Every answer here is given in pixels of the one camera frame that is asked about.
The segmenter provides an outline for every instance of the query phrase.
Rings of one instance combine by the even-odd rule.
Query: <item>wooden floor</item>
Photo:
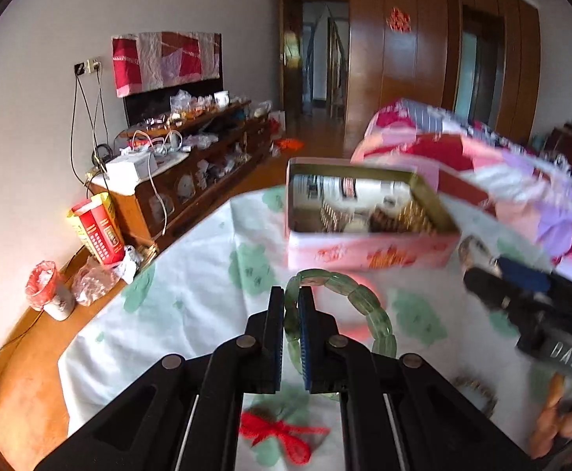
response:
[[[288,159],[343,157],[342,124],[328,122],[324,113],[290,125],[288,135],[304,141],[298,152],[271,157],[215,204],[231,196],[285,182]],[[31,471],[64,441],[68,413],[62,395],[57,360],[74,336],[122,288],[117,285],[91,307],[77,306],[70,318],[57,322],[46,314],[21,339],[0,380],[0,450],[15,471]]]

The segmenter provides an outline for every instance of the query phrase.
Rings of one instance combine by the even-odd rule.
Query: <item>red string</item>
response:
[[[310,445],[293,434],[329,434],[324,427],[297,427],[284,422],[267,422],[248,411],[240,417],[240,434],[252,439],[251,446],[261,443],[269,437],[277,437],[281,441],[286,456],[293,464],[303,466],[310,461],[312,449]]]

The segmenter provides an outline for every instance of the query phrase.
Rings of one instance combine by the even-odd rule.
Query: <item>wall socket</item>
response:
[[[97,58],[89,58],[84,62],[74,64],[74,74],[82,76],[84,74],[94,74],[101,69],[101,61]]]

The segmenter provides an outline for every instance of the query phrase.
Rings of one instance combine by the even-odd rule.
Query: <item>bed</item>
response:
[[[481,237],[496,256],[540,268],[557,264],[572,277],[572,176],[513,144],[493,143],[494,135],[486,131],[438,108],[400,100],[373,118],[353,161],[420,171],[439,191],[463,236]],[[266,309],[271,286],[285,287],[296,273],[286,267],[284,197],[279,186],[229,200],[161,254],[76,336],[59,360],[70,434],[163,355],[208,354],[243,333],[250,314]],[[547,214],[552,206],[558,217],[545,220],[541,211]],[[564,240],[558,238],[563,230],[570,236]],[[436,270],[391,268],[354,277],[380,295],[398,355],[417,352],[447,379],[479,379],[497,397],[492,421],[527,447],[552,373],[515,349],[516,329],[505,316],[487,312],[466,293],[457,254]],[[315,298],[320,310],[334,314],[339,328],[362,324],[343,297],[319,289]],[[372,343],[365,336],[362,341]],[[282,377],[278,395],[245,396],[244,405],[262,404],[287,423],[330,429],[310,466],[344,469],[337,402],[307,395],[287,353]],[[292,464],[276,439],[252,447],[240,438],[236,467],[290,469]]]

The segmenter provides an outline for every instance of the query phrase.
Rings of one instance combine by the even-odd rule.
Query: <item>green jade bracelet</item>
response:
[[[391,358],[397,357],[397,339],[393,335],[393,326],[388,314],[382,309],[378,297],[373,291],[355,280],[324,269],[306,269],[290,278],[286,286],[284,305],[284,331],[288,341],[288,355],[294,367],[302,373],[301,367],[301,329],[297,302],[299,288],[325,286],[332,292],[346,296],[357,311],[366,317],[367,326],[373,336],[373,352]]]

